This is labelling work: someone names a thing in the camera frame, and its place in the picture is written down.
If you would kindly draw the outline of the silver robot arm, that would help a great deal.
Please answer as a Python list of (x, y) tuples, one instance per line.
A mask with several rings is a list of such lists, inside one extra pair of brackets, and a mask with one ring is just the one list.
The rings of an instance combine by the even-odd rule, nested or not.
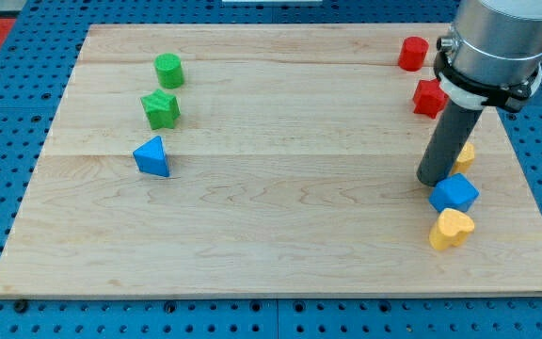
[(465, 0), (437, 39), (440, 88), (468, 110), (519, 112), (542, 81), (542, 0)]

